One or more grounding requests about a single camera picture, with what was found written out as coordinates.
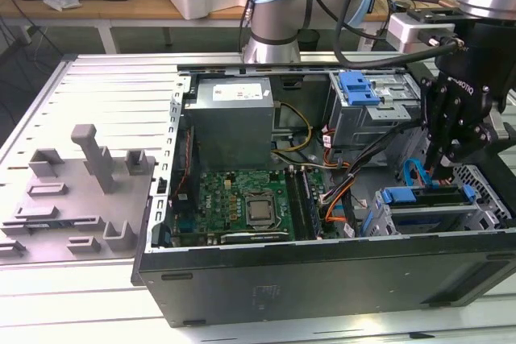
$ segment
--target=aluminum worktable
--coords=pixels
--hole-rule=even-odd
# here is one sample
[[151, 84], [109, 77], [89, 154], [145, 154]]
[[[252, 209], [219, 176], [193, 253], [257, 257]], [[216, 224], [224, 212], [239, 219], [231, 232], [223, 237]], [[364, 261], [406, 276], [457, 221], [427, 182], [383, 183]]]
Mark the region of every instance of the aluminum worktable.
[[[351, 60], [379, 59], [371, 53]], [[303, 60], [334, 61], [329, 53]], [[232, 54], [79, 56], [62, 62], [0, 151], [0, 204], [8, 218], [32, 171], [37, 147], [83, 158], [69, 140], [93, 123], [112, 156], [160, 151], [178, 64], [239, 63]], [[428, 63], [431, 70], [435, 67]], [[508, 115], [514, 114], [508, 107]], [[510, 163], [512, 153], [504, 155]], [[131, 285], [132, 259], [0, 267], [1, 342], [513, 342], [516, 276], [465, 308], [171, 329], [146, 288]]]

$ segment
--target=floor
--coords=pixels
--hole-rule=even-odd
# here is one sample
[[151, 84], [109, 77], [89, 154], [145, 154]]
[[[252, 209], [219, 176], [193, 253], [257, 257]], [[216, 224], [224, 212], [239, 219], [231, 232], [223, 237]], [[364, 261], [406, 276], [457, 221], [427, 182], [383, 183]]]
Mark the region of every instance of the floor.
[[[60, 61], [60, 55], [36, 29], [29, 32], [32, 43], [25, 47], [6, 34], [10, 48], [0, 55], [0, 144], [4, 143]], [[317, 49], [331, 51], [332, 31], [319, 33]], [[93, 28], [55, 27], [47, 29], [46, 35], [65, 54], [104, 52], [97, 30]], [[160, 28], [114, 29], [122, 53], [235, 52], [237, 36], [238, 30], [234, 28], [175, 28], [173, 45], [167, 47]], [[341, 36], [344, 51], [356, 50], [357, 43], [358, 38], [354, 35]]]

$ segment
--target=yellow wire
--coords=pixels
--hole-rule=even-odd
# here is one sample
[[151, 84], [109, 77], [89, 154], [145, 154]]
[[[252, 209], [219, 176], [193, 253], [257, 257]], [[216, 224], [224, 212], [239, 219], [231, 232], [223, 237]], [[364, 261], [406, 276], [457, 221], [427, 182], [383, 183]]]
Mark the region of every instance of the yellow wire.
[[294, 108], [290, 104], [287, 104], [286, 102], [280, 102], [280, 106], [288, 106], [299, 117], [301, 117], [301, 119], [305, 122], [306, 127], [308, 128], [308, 135], [306, 136], [306, 140], [303, 143], [301, 143], [299, 145], [296, 145], [295, 147], [289, 147], [289, 148], [285, 148], [285, 149], [275, 149], [275, 150], [273, 150], [273, 152], [274, 153], [277, 153], [277, 152], [293, 152], [293, 151], [297, 151], [298, 149], [302, 149], [302, 148], [306, 147], [308, 145], [308, 143], [310, 142], [310, 140], [312, 139], [312, 127], [310, 126], [310, 123], [308, 122], [306, 117], [302, 115], [302, 113], [299, 110], [297, 110], [296, 108]]

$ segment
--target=workbench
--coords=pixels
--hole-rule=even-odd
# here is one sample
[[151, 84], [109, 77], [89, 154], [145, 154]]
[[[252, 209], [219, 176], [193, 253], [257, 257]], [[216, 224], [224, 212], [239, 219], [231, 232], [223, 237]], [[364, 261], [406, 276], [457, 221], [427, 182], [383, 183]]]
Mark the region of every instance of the workbench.
[[[394, 53], [347, 53], [376, 60]], [[310, 63], [334, 62], [327, 52], [302, 53]], [[93, 123], [113, 157], [141, 148], [158, 155], [164, 142], [179, 64], [238, 64], [236, 54], [79, 56], [64, 60], [0, 149], [0, 220], [9, 218], [32, 174], [36, 148], [83, 159], [69, 129]], [[436, 73], [433, 61], [428, 68]], [[504, 118], [516, 124], [516, 98]], [[516, 337], [516, 276], [464, 308], [264, 321], [171, 329], [146, 288], [130, 282], [132, 259], [0, 267], [2, 342], [512, 342]], [[353, 286], [339, 279], [339, 286]]]
[[[127, 0], [106, 2], [81, 0], [82, 7], [62, 12], [51, 9], [41, 1], [15, 0], [23, 12], [38, 26], [48, 27], [95, 27], [107, 54], [116, 54], [119, 47], [111, 33], [113, 27], [162, 27], [166, 44], [172, 44], [170, 27], [238, 27], [243, 7], [232, 7], [209, 14], [206, 18], [185, 20], [170, 0]], [[417, 6], [428, 6], [419, 3]], [[376, 34], [388, 15], [385, 0], [377, 0], [371, 14], [360, 25], [365, 32]], [[17, 27], [17, 33], [26, 43], [30, 38], [25, 26], [30, 23], [19, 13], [11, 0], [0, 0], [0, 15], [9, 26]], [[321, 26], [333, 29], [335, 24]], [[360, 51], [371, 50], [372, 41], [361, 39]]]

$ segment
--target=blue latch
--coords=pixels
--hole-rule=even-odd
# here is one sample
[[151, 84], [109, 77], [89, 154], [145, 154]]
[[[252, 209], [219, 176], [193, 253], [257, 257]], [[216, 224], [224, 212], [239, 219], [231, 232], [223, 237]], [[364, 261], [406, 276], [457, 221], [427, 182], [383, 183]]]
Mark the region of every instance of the blue latch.
[[347, 102], [351, 106], [378, 105], [380, 98], [372, 91], [371, 82], [362, 72], [352, 71], [339, 73], [340, 89], [347, 94]]
[[395, 187], [381, 191], [381, 197], [385, 204], [389, 203], [415, 203], [416, 196], [410, 187]]
[[476, 194], [475, 194], [475, 190], [473, 189], [473, 187], [471, 185], [469, 185], [469, 184], [463, 185], [462, 186], [462, 191], [464, 192], [464, 194], [468, 198], [469, 203], [474, 203], [475, 202]]

